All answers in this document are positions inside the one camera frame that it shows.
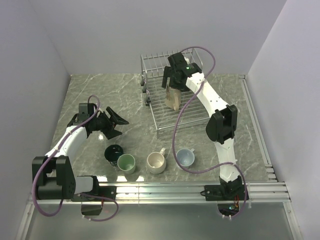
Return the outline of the dark green mug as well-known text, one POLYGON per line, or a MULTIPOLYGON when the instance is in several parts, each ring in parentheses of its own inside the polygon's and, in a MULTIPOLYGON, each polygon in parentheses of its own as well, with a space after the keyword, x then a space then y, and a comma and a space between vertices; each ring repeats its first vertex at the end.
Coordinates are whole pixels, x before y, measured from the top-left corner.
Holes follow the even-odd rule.
POLYGON ((118 167, 118 159, 124 154, 123 148, 118 144, 109 145, 104 151, 105 159, 111 166, 118 167))

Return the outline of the cream tall mug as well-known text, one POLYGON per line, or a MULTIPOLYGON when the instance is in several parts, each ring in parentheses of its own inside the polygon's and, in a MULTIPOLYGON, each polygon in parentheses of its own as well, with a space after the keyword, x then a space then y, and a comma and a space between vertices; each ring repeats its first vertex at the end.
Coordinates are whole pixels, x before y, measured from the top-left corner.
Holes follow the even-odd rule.
POLYGON ((172 87, 166 87, 165 105, 178 111, 181 104, 181 91, 172 87))

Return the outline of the light green cup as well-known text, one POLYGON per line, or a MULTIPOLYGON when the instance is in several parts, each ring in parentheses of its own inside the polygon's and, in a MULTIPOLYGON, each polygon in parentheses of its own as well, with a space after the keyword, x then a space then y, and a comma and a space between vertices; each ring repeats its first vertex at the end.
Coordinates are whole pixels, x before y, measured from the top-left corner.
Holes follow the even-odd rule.
POLYGON ((118 158, 117 166, 125 174, 131 175, 136 169, 136 160, 131 154, 123 154, 118 158))

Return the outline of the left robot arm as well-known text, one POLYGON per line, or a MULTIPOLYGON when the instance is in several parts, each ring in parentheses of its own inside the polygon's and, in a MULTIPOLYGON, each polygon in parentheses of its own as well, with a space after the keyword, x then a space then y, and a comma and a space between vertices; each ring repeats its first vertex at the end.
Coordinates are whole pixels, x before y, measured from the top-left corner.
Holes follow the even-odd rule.
POLYGON ((83 194, 89 201, 101 195, 96 176, 75 176, 72 162, 80 146, 92 132, 100 131, 110 140, 122 132, 117 125, 129 122, 110 107, 99 110, 94 103, 81 103, 68 123, 63 137, 45 156, 32 161, 32 182, 35 185, 33 197, 37 200, 71 200, 74 195, 83 194))

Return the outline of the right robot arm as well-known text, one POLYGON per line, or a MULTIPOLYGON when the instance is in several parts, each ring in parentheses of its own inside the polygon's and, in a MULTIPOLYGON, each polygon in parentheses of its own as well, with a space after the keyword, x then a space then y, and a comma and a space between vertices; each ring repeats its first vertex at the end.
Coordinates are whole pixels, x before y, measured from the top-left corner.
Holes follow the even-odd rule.
POLYGON ((192 91, 192 99, 198 98, 208 113, 205 132, 214 143, 219 164, 219 200, 247 200, 246 181, 237 166, 234 137, 237 129, 238 109, 225 102, 208 83, 207 77, 195 62, 188 62, 182 52, 168 57, 164 68, 162 86, 181 92, 192 91))

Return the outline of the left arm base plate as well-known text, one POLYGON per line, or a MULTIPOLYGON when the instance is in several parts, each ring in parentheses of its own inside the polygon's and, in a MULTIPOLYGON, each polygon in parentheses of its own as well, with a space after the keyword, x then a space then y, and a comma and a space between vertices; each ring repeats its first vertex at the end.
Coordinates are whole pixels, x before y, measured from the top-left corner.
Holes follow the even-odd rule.
POLYGON ((91 191, 85 194, 98 198, 74 195, 71 202, 80 203, 82 215, 93 219, 105 219, 110 218, 117 211, 117 205, 114 203, 117 194, 116 186, 99 186, 96 192, 91 191))

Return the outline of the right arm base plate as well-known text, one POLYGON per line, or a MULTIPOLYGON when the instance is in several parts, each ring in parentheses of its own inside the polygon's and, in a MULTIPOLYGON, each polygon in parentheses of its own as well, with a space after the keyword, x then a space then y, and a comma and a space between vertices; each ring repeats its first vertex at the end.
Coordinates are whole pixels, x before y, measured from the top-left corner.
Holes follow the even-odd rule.
POLYGON ((222 218, 229 218, 230 220, 241 212, 240 201, 243 201, 243 205, 245 205, 249 199, 248 191, 243 184, 232 187, 222 184, 205 185, 200 195, 207 202, 218 202, 219 214, 222 218))

